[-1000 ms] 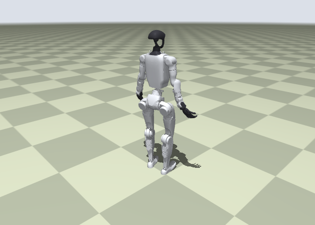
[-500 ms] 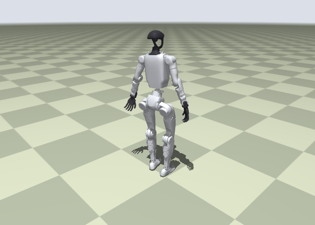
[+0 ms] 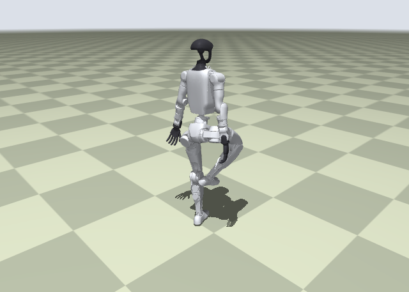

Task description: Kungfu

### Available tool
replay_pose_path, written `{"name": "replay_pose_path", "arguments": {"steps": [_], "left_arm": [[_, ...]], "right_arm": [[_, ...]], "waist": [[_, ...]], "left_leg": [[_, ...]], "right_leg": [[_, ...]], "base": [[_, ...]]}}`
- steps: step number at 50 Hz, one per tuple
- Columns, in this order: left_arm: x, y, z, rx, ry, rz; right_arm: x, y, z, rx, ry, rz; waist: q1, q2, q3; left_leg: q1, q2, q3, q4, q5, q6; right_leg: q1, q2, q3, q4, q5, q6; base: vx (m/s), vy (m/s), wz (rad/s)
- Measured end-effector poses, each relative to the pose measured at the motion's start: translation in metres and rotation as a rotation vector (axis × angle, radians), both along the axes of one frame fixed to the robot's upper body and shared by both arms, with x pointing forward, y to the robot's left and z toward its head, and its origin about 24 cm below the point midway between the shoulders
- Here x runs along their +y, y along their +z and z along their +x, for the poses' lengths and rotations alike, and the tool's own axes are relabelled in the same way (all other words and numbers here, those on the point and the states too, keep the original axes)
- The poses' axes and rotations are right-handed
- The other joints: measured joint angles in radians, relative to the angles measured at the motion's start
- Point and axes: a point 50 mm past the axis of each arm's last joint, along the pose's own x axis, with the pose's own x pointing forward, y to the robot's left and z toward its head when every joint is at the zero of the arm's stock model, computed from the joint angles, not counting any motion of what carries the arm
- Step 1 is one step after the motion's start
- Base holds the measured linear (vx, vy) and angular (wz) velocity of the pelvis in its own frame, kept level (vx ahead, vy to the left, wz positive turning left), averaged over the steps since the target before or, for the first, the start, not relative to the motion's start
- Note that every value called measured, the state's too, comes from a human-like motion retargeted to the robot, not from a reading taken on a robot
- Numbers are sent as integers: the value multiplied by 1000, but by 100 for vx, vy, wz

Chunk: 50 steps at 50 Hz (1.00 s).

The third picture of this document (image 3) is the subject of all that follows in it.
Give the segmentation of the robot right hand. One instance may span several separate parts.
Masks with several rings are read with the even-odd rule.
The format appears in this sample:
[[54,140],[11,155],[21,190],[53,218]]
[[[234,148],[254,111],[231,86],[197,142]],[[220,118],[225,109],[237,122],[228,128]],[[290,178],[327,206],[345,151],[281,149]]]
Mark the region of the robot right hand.
[[224,158],[223,160],[221,160],[221,162],[219,162],[220,164],[224,163],[227,160],[228,157],[228,153],[229,153],[229,140],[227,140],[227,137],[225,135],[221,136],[221,144],[223,144],[224,148],[223,148],[223,152],[224,152]]

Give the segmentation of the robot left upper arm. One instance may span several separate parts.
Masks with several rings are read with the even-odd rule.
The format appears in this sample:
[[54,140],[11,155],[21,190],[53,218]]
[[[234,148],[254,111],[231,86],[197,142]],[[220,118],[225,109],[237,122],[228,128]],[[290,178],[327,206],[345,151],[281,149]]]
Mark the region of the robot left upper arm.
[[186,81],[187,72],[188,72],[188,70],[183,71],[181,73],[181,82],[180,82],[180,87],[179,87],[179,90],[178,90],[177,102],[182,106],[186,106],[188,104],[188,99],[186,97],[186,94],[187,94],[187,81]]

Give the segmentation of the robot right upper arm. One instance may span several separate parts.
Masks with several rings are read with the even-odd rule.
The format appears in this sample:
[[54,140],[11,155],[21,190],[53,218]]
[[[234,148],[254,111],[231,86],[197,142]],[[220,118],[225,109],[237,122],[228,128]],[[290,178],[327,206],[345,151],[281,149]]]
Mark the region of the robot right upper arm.
[[220,107],[223,102],[224,98],[224,83],[225,83],[225,76],[219,72],[209,72],[210,74],[210,82],[213,85],[213,97],[215,102],[214,110],[216,113],[220,114]]

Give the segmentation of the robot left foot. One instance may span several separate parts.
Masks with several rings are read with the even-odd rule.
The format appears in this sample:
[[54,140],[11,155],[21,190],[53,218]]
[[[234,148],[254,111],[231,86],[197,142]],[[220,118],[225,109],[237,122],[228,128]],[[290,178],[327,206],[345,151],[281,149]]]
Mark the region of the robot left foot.
[[194,224],[195,225],[199,225],[199,224],[201,224],[202,223],[202,221],[204,220],[204,219],[206,219],[207,218],[207,216],[209,216],[209,211],[208,210],[203,210],[203,214],[202,214],[202,216],[199,216],[199,213],[194,217]]

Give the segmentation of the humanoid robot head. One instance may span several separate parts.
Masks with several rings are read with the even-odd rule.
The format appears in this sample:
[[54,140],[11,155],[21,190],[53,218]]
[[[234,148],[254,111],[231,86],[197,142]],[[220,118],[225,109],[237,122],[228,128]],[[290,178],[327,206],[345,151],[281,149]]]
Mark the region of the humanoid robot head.
[[[205,67],[206,63],[209,63],[210,60],[211,60],[211,57],[212,57],[213,44],[211,42],[209,42],[208,40],[198,39],[198,40],[195,40],[192,43],[190,49],[191,50],[197,50],[200,57],[201,57],[201,59],[197,61],[196,66],[192,70],[201,71],[201,70],[206,69],[206,67]],[[208,56],[207,60],[205,60],[204,57],[203,57],[203,52],[205,50],[208,51],[208,53],[209,53],[209,56]]]

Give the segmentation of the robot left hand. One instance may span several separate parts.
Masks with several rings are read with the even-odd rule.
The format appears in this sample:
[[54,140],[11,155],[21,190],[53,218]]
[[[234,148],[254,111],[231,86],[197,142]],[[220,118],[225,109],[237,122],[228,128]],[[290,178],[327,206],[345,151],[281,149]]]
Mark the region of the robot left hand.
[[[175,140],[176,140],[176,142],[175,142],[175,144],[174,144],[174,146],[176,145],[176,143],[178,142],[178,137],[179,137],[179,142],[180,142],[180,137],[181,137],[181,131],[180,131],[180,129],[179,128],[181,128],[181,124],[182,124],[182,121],[180,121],[180,125],[179,126],[176,126],[176,125],[174,125],[173,124],[173,129],[171,130],[171,132],[170,132],[170,135],[169,135],[169,137],[167,138],[167,140],[166,141],[168,141],[169,139],[170,139],[170,137],[171,137],[171,135],[172,135],[172,137],[171,137],[171,140],[168,142],[168,144],[173,140],[173,142],[171,143],[171,145],[173,145],[173,143],[175,142]],[[174,137],[174,138],[173,138]]]

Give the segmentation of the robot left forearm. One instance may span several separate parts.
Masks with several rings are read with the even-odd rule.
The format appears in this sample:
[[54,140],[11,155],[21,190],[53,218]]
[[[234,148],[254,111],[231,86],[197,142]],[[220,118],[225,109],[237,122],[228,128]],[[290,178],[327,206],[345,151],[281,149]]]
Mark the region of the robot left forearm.
[[182,121],[183,119],[183,112],[185,110],[185,106],[180,105],[176,100],[175,109],[176,109],[176,112],[174,115],[174,125],[179,126],[180,121]]

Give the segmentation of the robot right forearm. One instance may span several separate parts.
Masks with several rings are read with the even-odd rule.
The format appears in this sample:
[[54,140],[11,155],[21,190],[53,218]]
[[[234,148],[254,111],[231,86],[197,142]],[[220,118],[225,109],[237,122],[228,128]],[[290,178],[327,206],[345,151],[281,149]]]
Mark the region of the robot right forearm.
[[227,118],[228,106],[227,104],[222,104],[220,107],[220,115],[217,116],[220,140],[222,135],[225,135],[227,137],[227,140],[229,139]]

